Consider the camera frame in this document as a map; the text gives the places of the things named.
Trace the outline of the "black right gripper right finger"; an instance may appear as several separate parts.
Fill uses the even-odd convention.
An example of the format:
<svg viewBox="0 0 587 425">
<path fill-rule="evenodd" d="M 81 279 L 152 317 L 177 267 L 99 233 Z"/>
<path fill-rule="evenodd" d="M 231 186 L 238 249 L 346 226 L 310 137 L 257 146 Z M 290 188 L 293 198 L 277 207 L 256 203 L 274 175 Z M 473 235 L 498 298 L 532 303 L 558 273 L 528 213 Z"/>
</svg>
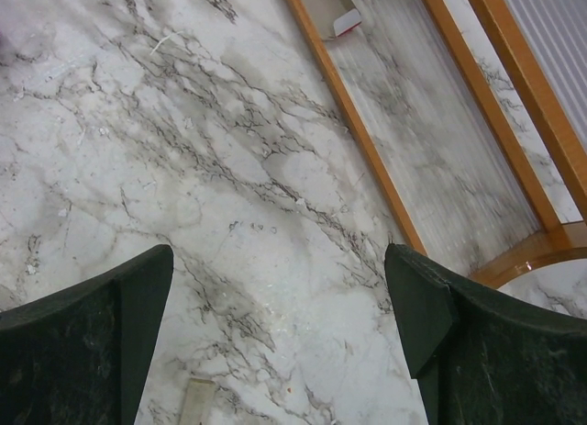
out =
<svg viewBox="0 0 587 425">
<path fill-rule="evenodd" d="M 384 271 L 430 424 L 583 424 L 586 322 L 456 274 L 403 244 Z"/>
</svg>

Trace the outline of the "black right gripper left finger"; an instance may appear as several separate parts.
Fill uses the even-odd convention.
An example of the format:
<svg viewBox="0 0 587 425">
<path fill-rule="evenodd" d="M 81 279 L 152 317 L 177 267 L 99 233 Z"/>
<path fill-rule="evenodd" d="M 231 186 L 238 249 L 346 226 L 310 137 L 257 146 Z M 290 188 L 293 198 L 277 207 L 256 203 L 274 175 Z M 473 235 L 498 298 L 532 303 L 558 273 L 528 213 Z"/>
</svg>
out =
<svg viewBox="0 0 587 425">
<path fill-rule="evenodd" d="M 133 423 L 172 274 L 172 248 L 160 244 L 2 312 L 2 423 Z"/>
</svg>

